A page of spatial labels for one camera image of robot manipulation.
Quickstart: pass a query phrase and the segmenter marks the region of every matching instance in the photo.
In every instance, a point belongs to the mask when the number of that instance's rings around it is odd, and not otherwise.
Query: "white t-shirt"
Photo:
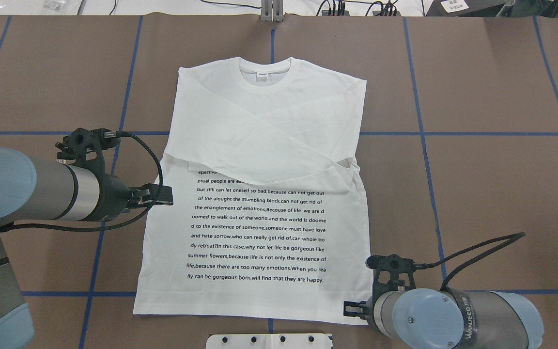
[[[135,314],[363,324],[371,295],[355,159],[365,80],[288,58],[180,68]]]

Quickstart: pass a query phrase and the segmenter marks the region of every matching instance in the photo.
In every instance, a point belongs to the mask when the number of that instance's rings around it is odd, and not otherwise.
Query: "brown table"
[[[293,56],[367,79],[357,159],[372,253],[433,262],[527,232],[452,285],[525,295],[544,318],[542,348],[558,349],[558,20],[0,17],[0,146],[54,159],[63,135],[107,127],[160,153],[177,69],[235,56]],[[154,180],[134,142],[109,154],[126,183]],[[332,333],[339,349],[406,347],[366,327],[133,316],[143,228],[4,234],[35,322],[30,348],[203,348],[212,333],[265,332]],[[417,272],[417,285],[436,289],[443,273]]]

